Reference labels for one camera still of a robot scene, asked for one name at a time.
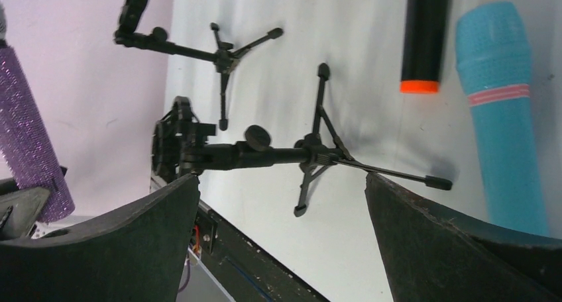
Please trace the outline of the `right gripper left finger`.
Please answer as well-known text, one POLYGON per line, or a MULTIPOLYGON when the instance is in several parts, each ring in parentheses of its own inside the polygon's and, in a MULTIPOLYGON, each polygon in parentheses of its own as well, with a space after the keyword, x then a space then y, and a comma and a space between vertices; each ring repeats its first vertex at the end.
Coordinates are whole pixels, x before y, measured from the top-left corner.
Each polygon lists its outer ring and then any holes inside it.
POLYGON ((1 243, 2 301, 175 301, 200 198, 183 176, 88 221, 1 243))

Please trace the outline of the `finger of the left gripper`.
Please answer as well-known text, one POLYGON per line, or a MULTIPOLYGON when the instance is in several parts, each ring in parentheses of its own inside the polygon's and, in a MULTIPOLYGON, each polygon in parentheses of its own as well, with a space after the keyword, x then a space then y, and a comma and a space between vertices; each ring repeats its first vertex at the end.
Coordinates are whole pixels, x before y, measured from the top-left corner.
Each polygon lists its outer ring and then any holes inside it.
POLYGON ((1 241, 26 237, 37 222, 50 191, 34 187, 1 196, 1 241))

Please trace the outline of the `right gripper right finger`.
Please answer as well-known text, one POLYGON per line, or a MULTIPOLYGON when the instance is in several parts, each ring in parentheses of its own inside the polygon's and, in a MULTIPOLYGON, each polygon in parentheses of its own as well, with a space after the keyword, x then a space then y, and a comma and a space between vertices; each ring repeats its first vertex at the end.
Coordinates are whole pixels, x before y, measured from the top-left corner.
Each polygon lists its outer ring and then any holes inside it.
POLYGON ((470 217, 375 173, 365 197, 393 300, 561 300, 559 239, 470 217))

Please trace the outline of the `purple glitter microphone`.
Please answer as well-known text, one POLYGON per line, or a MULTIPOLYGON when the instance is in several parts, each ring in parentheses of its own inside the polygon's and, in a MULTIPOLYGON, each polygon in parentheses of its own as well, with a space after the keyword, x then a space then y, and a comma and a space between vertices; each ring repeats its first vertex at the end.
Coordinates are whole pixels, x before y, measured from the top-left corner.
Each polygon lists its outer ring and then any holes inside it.
POLYGON ((15 49, 1 8, 1 154, 19 189, 49 191, 38 221, 70 216, 75 204, 15 49))

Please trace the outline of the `black shock mount tripod stand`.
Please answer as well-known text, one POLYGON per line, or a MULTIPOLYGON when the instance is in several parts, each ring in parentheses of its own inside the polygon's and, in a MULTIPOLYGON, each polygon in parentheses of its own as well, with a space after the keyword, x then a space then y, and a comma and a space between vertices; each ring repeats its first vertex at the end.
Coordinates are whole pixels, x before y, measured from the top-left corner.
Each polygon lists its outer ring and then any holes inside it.
POLYGON ((292 148, 273 148, 269 133, 258 125, 251 125, 246 129, 243 141, 234 144, 208 144, 208 138, 216 134, 216 126, 200 122, 192 111, 190 100, 177 96, 171 110, 155 124, 152 172, 170 183, 186 174, 199 176, 206 170, 229 171, 266 168, 276 164, 298 164, 304 178, 298 204, 294 207, 296 217, 302 216, 307 210, 311 182, 329 167, 338 164, 422 182, 434 189, 448 191, 452 188, 452 182, 445 178, 421 177, 368 166, 352 157, 323 108, 325 84, 331 76, 329 66, 326 63, 320 64, 317 75, 319 87, 312 132, 298 140, 292 148))

